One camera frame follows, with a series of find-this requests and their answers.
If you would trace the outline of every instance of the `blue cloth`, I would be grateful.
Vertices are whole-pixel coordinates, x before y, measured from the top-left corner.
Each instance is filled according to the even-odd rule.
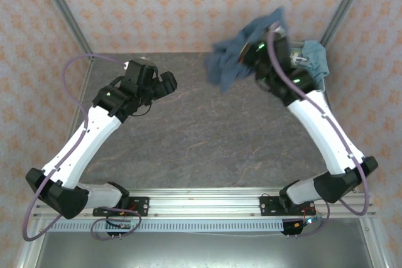
[[[277,21],[288,32],[283,8],[280,7],[270,15],[253,20],[233,39],[213,44],[213,52],[205,59],[207,81],[213,85],[219,85],[221,92],[227,92],[236,79],[246,78],[252,74],[253,71],[250,68],[238,63],[240,52],[247,42],[258,41],[266,27]]]
[[[301,50],[303,58],[306,58],[307,61],[301,63],[300,66],[313,77],[319,89],[325,91],[324,77],[329,75],[325,47],[317,40],[306,40]]]

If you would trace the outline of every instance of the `orange floral pattern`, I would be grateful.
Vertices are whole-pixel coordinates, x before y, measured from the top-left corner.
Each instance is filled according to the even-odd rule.
[[[397,263],[402,262],[401,35],[402,0],[355,0],[327,52],[334,111],[356,144],[379,162],[369,187]]]
[[[63,146],[74,113],[62,65],[81,51],[52,0],[0,0],[0,267],[16,267],[22,217],[33,192],[26,172]],[[77,94],[87,63],[67,83]]]
[[[234,36],[252,19],[268,14],[280,5],[285,6],[294,39],[319,40],[340,0],[67,2],[94,51],[132,53],[209,51],[213,42]]]

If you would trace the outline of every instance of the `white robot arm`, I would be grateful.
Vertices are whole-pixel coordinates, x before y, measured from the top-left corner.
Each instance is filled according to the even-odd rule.
[[[247,44],[240,55],[241,62],[255,69],[256,80],[279,97],[297,117],[320,150],[328,169],[324,174],[296,181],[283,188],[279,202],[285,211],[306,201],[323,199],[334,203],[362,181],[351,156],[362,166],[366,176],[374,171],[378,164],[373,157],[365,157],[351,143],[332,115],[323,92],[316,89],[308,73],[301,68],[290,66],[286,37],[279,36],[275,41],[275,52],[282,69],[290,80],[323,109],[323,113],[316,110],[311,103],[300,99],[278,78],[263,43]],[[127,64],[124,77],[117,78],[99,91],[93,101],[94,106],[89,110],[87,129],[84,129],[83,123],[65,147],[42,170],[31,169],[26,175],[28,183],[36,191],[43,179],[54,170],[60,158],[71,150],[82,131],[86,131],[78,148],[53,173],[47,188],[41,192],[42,201],[65,218],[75,217],[84,208],[127,208],[126,199],[129,193],[121,186],[115,183],[87,185],[79,183],[79,179],[100,146],[128,116],[136,112],[139,106],[151,105],[153,100],[175,91],[177,83],[173,74],[166,72],[161,78],[162,81],[159,81],[155,65],[138,59]],[[345,149],[339,135],[324,117],[330,117],[340,129],[340,134],[351,153]]]
[[[239,63],[253,69],[259,86],[280,98],[297,117],[320,150],[328,169],[324,174],[283,188],[279,202],[286,211],[306,201],[323,199],[335,203],[362,183],[361,175],[367,177],[378,163],[374,157],[365,157],[351,143],[331,113],[325,94],[317,90],[313,78],[305,69],[291,65],[290,47],[283,28],[278,24],[272,26],[276,29],[267,30],[259,41],[244,46]],[[270,45],[267,45],[268,33],[272,41]],[[272,53],[275,66],[271,62]]]
[[[126,63],[126,74],[102,88],[89,109],[87,128],[85,123],[77,129],[63,149],[42,170],[32,168],[26,175],[31,188],[36,192],[42,181],[53,173],[39,195],[39,199],[52,207],[63,217],[77,216],[84,208],[121,208],[128,206],[129,193],[115,183],[87,185],[79,179],[89,161],[105,140],[138,107],[151,106],[152,102],[174,92],[177,82],[171,72],[158,76],[156,66],[143,59]],[[68,158],[58,166],[60,159],[68,154],[82,138]]]

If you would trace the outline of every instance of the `gray marble surface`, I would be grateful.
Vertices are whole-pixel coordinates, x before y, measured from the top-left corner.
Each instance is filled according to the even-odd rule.
[[[203,53],[145,56],[178,82],[144,117],[132,117],[99,149],[81,182],[115,181],[130,188],[284,186],[325,171],[306,130],[252,78],[221,94],[206,83]],[[98,90],[122,67],[96,59],[84,96],[89,107]]]

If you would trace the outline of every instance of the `white arm segment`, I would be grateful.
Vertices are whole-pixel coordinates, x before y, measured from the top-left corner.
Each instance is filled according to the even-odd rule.
[[[85,208],[115,207],[122,195],[118,188],[109,183],[104,185],[85,185],[79,183],[77,186],[89,192]]]
[[[363,153],[360,152],[355,145],[353,145],[340,127],[335,117],[332,115],[327,102],[325,101],[323,92],[314,90],[308,93],[307,96],[317,103],[333,120],[358,162],[362,163],[364,157]],[[330,174],[344,174],[346,168],[355,168],[353,160],[348,157],[348,152],[345,150],[344,145],[340,141],[332,126],[325,118],[321,116],[321,113],[312,104],[310,104],[307,100],[296,100],[291,103],[288,108],[290,112],[293,113],[303,124],[304,128],[317,145]]]
[[[78,148],[67,158],[60,166],[60,169],[50,178],[55,183],[62,182],[62,187],[74,189],[78,181],[87,167],[89,161],[104,143],[104,141],[121,125],[120,120],[116,117],[108,116],[108,111],[103,108],[91,107],[88,112],[88,129],[87,133],[79,144]],[[84,123],[78,128],[63,149],[44,167],[44,174],[47,176],[61,158],[71,150],[72,146],[77,142],[79,136],[84,129]]]
[[[357,161],[362,163],[364,157],[363,153],[361,153],[360,150],[351,143],[345,132],[339,126],[339,123],[332,115],[327,102],[325,101],[323,92],[314,90],[307,95],[333,120],[348,143]],[[321,113],[312,104],[307,100],[297,100],[290,104],[288,108],[303,124],[304,128],[317,145],[330,174],[344,174],[346,168],[356,168],[351,158],[348,157],[344,145],[332,126],[321,116]],[[315,177],[298,181],[287,189],[286,194],[294,204],[302,204],[306,201],[322,199],[314,187],[314,178]]]

